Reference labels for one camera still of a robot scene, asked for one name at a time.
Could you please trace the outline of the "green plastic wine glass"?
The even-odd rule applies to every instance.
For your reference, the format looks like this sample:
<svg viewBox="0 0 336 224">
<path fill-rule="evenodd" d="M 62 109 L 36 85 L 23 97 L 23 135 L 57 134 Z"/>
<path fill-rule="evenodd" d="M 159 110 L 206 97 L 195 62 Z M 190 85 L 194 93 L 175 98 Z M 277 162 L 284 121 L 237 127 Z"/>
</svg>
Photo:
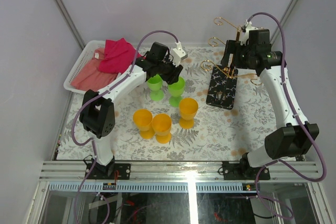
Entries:
<svg viewBox="0 0 336 224">
<path fill-rule="evenodd" d="M 185 80 L 179 77 L 178 82 L 168 85 L 168 91 L 171 95 L 169 98 L 169 103 L 173 107 L 178 107 L 180 101 L 182 100 L 182 94 L 185 90 Z"/>
</svg>

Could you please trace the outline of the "gold wine glass rack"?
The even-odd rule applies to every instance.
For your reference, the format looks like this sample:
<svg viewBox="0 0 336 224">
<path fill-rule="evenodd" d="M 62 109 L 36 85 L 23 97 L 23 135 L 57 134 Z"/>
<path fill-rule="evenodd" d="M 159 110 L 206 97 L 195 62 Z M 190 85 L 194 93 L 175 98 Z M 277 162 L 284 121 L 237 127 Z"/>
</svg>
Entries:
<svg viewBox="0 0 336 224">
<path fill-rule="evenodd" d="M 219 66 L 211 60 L 204 60 L 201 62 L 201 68 L 212 73 L 206 98 L 206 104 L 210 106 L 233 109 L 239 78 L 247 77 L 253 85 L 262 85 L 255 73 L 239 75 L 238 69 L 232 65 Z"/>
</svg>

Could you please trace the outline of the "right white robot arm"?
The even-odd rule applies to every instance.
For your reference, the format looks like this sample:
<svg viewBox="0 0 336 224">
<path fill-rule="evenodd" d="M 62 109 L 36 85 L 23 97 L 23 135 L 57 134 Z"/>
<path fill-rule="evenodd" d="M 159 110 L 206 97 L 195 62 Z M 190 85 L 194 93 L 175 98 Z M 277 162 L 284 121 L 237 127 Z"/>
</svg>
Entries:
<svg viewBox="0 0 336 224">
<path fill-rule="evenodd" d="M 264 145 L 245 155 L 240 175 L 251 179 L 261 167 L 282 157 L 304 155 L 319 134 L 317 124 L 309 123 L 291 88 L 282 52 L 274 51 L 269 30 L 253 29 L 246 41 L 228 40 L 221 65 L 255 70 L 264 84 L 276 118 L 276 130 L 265 137 Z"/>
</svg>

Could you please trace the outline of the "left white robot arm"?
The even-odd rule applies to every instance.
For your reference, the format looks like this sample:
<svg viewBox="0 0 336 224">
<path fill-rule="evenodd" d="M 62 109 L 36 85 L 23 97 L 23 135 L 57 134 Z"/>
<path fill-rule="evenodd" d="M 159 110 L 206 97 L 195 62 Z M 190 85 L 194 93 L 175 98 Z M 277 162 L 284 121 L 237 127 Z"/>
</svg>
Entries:
<svg viewBox="0 0 336 224">
<path fill-rule="evenodd" d="M 114 112 L 116 102 L 157 74 L 167 84 L 174 84 L 178 81 L 182 70 L 182 65 L 176 66 L 172 62 L 151 62 L 138 58 L 135 65 L 131 65 L 109 85 L 99 91 L 88 90 L 85 93 L 83 105 L 79 110 L 79 121 L 89 132 L 89 140 L 93 142 L 93 156 L 99 164 L 97 173 L 103 179 L 111 178 L 115 172 L 115 166 L 110 163 L 114 155 L 108 135 L 116 122 Z"/>
</svg>

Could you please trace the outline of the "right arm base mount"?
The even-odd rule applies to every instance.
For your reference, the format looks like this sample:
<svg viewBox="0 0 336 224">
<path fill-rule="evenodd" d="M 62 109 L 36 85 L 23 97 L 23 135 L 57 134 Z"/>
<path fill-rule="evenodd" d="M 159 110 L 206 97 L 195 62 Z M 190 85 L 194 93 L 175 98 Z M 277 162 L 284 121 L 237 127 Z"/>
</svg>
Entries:
<svg viewBox="0 0 336 224">
<path fill-rule="evenodd" d="M 220 174 L 220 170 L 222 170 L 225 180 L 255 180 L 261 167 L 251 167 L 247 154 L 243 154 L 239 162 L 222 161 L 218 173 Z"/>
</svg>

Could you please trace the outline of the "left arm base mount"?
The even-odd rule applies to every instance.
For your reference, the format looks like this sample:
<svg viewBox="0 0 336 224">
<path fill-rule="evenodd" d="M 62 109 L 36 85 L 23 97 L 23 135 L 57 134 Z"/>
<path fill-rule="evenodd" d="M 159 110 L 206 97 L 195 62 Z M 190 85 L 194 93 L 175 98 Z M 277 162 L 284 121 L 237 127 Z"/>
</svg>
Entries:
<svg viewBox="0 0 336 224">
<path fill-rule="evenodd" d="M 100 180 L 129 180 L 131 175 L 131 164 L 129 163 L 116 163 L 114 158 L 107 165 L 103 166 L 96 163 L 88 179 Z"/>
</svg>

